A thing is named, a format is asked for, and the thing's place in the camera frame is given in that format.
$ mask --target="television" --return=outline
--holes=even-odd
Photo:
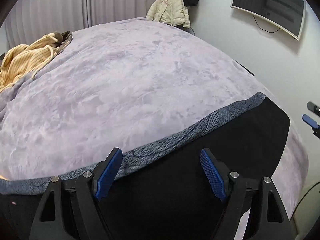
[[[306,13],[304,0],[232,0],[231,7],[260,17],[300,39]]]

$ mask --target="gray cloth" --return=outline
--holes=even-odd
[[[129,175],[179,147],[221,127],[244,112],[260,105],[265,97],[264,94],[258,92],[247,100],[237,101],[214,111],[181,132],[124,153],[123,162],[116,175],[116,179]],[[97,163],[94,163],[84,168],[62,174],[60,177],[62,179],[74,179],[85,171],[92,171],[96,165]],[[41,194],[45,191],[49,182],[50,177],[14,181],[0,179],[0,193],[22,195]]]

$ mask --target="lavender blanket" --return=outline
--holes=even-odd
[[[65,174],[113,147],[131,151],[257,92],[281,107],[223,52],[144,18],[74,32],[64,52],[31,75],[0,93],[0,175],[9,180]],[[272,177],[289,217],[307,171],[292,124]],[[11,183],[0,180],[0,193],[12,192]],[[236,239],[246,221],[245,214]]]
[[[264,94],[258,92],[247,100],[237,101],[214,111],[183,131],[124,153],[122,165],[116,175],[116,179],[142,169],[187,143],[221,127],[246,111],[260,105],[265,97]],[[96,165],[97,163],[93,163],[59,176],[62,179],[74,179],[85,171],[93,171]],[[0,180],[0,190],[2,194],[38,195],[45,192],[50,179],[51,177],[11,181]]]

